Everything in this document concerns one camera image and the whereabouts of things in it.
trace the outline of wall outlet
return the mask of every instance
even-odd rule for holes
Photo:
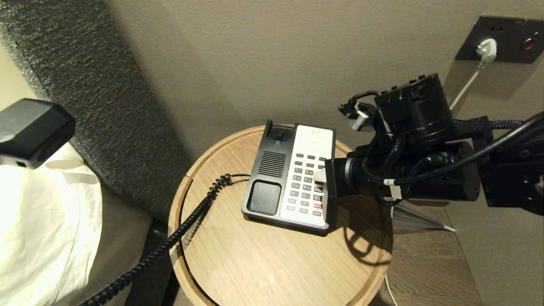
[[[497,41],[495,62],[533,63],[544,51],[544,20],[480,16],[455,59],[480,60],[476,48]]]

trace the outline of phone speaker grille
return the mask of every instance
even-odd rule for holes
[[[285,154],[265,151],[257,173],[281,178],[285,167]]]

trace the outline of connector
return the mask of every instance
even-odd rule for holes
[[[476,53],[481,56],[481,61],[478,68],[485,69],[490,62],[497,57],[497,41],[493,38],[488,38],[478,45]]]

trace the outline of white power cord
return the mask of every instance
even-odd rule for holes
[[[393,209],[394,209],[394,207],[391,206],[391,223],[393,223]],[[391,288],[389,287],[389,280],[387,279],[387,274],[385,274],[385,286],[387,287],[387,292],[389,292],[389,296],[393,300],[393,304],[395,304],[395,306],[399,306],[397,304],[397,301],[395,301],[395,298],[393,297],[393,293],[391,292]]]
[[[463,94],[467,91],[468,87],[474,82],[476,77],[480,74],[481,70],[484,70],[490,62],[494,61],[497,57],[497,41],[495,39],[489,38],[480,43],[478,45],[478,48],[476,49],[476,53],[481,56],[481,61],[478,64],[478,70],[472,75],[472,77],[468,80],[467,84],[461,89],[455,100],[453,100],[452,105],[450,105],[449,109],[453,110]]]

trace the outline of wooden table top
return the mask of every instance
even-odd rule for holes
[[[264,126],[233,134],[204,153],[187,172],[172,203],[169,235],[225,173],[250,173]],[[336,157],[351,151],[336,142]],[[184,249],[170,257],[194,305],[367,305],[391,261],[388,210],[372,200],[345,197],[337,228],[326,237],[244,219],[247,179],[224,188]]]

